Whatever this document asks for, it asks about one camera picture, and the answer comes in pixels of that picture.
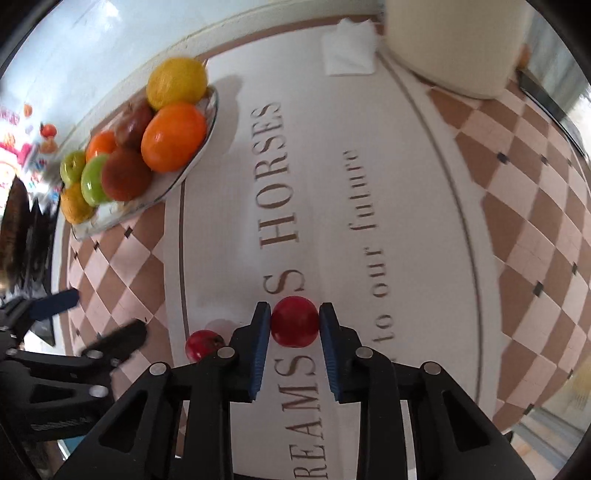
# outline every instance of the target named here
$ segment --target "fruit bowl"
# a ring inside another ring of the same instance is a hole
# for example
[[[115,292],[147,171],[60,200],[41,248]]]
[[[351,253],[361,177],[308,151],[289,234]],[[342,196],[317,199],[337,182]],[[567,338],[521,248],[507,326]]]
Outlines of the fruit bowl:
[[[201,160],[201,157],[205,152],[213,128],[216,124],[218,104],[219,98],[217,90],[210,85],[207,87],[205,96],[196,104],[198,110],[205,116],[207,122],[207,134],[201,146],[197,149],[195,155],[188,164],[174,172],[155,174],[148,190],[142,196],[130,202],[109,202],[100,205],[89,220],[78,225],[72,225],[72,234],[74,237],[81,241],[88,236],[96,235],[118,223],[137,216],[152,205],[164,200],[173,189],[181,185],[191,169],[197,165],[199,160]],[[119,116],[114,117],[104,126],[104,128],[108,128],[110,125],[115,124],[118,119]]]

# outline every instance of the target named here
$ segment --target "brown line border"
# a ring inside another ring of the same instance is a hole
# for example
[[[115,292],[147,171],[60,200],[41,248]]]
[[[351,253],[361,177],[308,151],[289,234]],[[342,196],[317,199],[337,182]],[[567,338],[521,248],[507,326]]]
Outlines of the brown line border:
[[[181,202],[178,208],[178,278],[181,288],[181,311],[183,312],[183,326],[185,330],[185,341],[189,339],[189,320],[187,318],[187,294],[184,282],[184,192],[185,181],[181,184]]]
[[[217,47],[208,50],[205,53],[202,53],[197,56],[198,59],[201,61],[207,61],[212,57],[219,55],[220,53],[224,53],[228,50],[232,50],[234,48],[240,47],[247,43],[254,42],[256,40],[261,40],[263,38],[272,37],[274,35],[279,35],[282,33],[292,32],[296,30],[303,30],[305,28],[314,28],[314,27],[325,27],[327,25],[335,25],[339,23],[342,19],[349,18],[354,22],[363,22],[365,20],[372,20],[373,22],[377,22],[377,17],[375,15],[338,15],[335,17],[324,17],[324,18],[314,18],[311,20],[303,20],[300,22],[294,22],[291,24],[285,25],[278,25],[276,27],[267,28],[266,30],[260,30],[258,32],[254,32],[244,37],[237,38],[235,40],[223,43]],[[376,24],[376,30],[378,33],[383,32],[383,26],[380,24]],[[133,95],[132,98],[137,98],[140,93],[143,93],[144,89],[139,90],[137,93]],[[107,118],[114,118],[122,108],[125,107],[127,102],[123,105],[115,109]],[[184,279],[184,258],[183,258],[183,219],[184,219],[184,196],[185,196],[185,181],[181,184],[181,200],[180,200],[180,213],[179,213],[179,222],[178,222],[178,275],[179,275],[179,282],[180,282],[180,289],[181,289],[181,311],[183,312],[183,326],[185,332],[185,341],[189,338],[189,320],[187,318],[187,297],[185,292],[185,279]]]
[[[478,311],[478,322],[477,322],[477,325],[478,325],[478,370],[477,370],[477,372],[478,373],[476,374],[477,389],[476,389],[476,397],[475,397],[475,402],[477,404],[480,401],[480,392],[482,390],[482,364],[483,364],[482,299],[480,297],[480,284],[478,282],[478,274],[476,272],[476,260],[475,260],[474,250],[472,248],[472,239],[470,237],[470,232],[468,231],[468,223],[466,220],[466,216],[464,214],[464,210],[462,209],[460,197],[457,194],[457,186],[453,180],[452,174],[449,170],[449,166],[447,165],[447,163],[444,159],[444,155],[443,155],[441,149],[439,148],[439,145],[438,145],[437,141],[435,140],[435,137],[433,136],[433,132],[431,132],[431,129],[427,125],[427,121],[425,120],[423,113],[418,108],[413,97],[410,95],[410,92],[406,88],[406,85],[403,84],[403,82],[400,79],[400,77],[398,76],[398,74],[394,71],[394,69],[384,59],[383,55],[380,52],[377,52],[377,56],[378,56],[379,60],[382,62],[382,64],[384,65],[384,67],[386,68],[386,70],[390,73],[390,75],[392,76],[394,81],[398,84],[398,87],[400,88],[400,90],[402,91],[404,96],[407,98],[408,103],[411,105],[415,115],[417,116],[417,118],[421,122],[423,130],[425,130],[425,133],[427,134],[427,137],[429,138],[431,146],[433,147],[433,149],[435,150],[435,152],[437,154],[437,159],[439,160],[441,168],[443,169],[443,172],[446,176],[450,190],[452,191],[453,200],[456,203],[457,211],[460,214],[460,220],[462,221],[462,229],[464,230],[464,236],[466,238],[466,246],[468,248],[468,254],[470,257],[470,264],[472,266],[472,281],[474,283],[474,291],[475,291],[475,295],[476,295],[476,309]]]

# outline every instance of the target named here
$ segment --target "orange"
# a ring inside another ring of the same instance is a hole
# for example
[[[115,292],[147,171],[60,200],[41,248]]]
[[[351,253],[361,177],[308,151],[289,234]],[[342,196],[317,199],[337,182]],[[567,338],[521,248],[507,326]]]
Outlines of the orange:
[[[207,123],[190,103],[160,109],[142,137],[142,157],[152,170],[165,173],[184,167],[205,139]]]
[[[117,142],[115,141],[115,132],[107,130],[98,133],[90,139],[90,143],[86,148],[86,163],[97,155],[113,153],[116,148]]]

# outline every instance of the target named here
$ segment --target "white cylindrical container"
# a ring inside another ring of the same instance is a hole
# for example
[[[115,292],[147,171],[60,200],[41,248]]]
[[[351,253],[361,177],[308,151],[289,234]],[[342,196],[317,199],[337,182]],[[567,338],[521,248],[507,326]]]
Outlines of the white cylindrical container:
[[[388,47],[405,66],[443,87],[494,98],[529,30],[525,0],[387,0]]]

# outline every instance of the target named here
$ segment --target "yellow lemon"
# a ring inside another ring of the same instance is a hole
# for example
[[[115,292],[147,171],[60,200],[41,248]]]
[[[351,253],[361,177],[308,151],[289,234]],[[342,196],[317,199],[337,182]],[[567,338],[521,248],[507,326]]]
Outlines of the yellow lemon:
[[[95,212],[94,208],[84,200],[80,182],[73,184],[68,189],[64,189],[60,197],[61,212],[72,225],[88,220]]]
[[[197,103],[207,90],[207,72],[195,59],[177,57],[162,62],[150,75],[146,94],[160,110],[176,102]]]

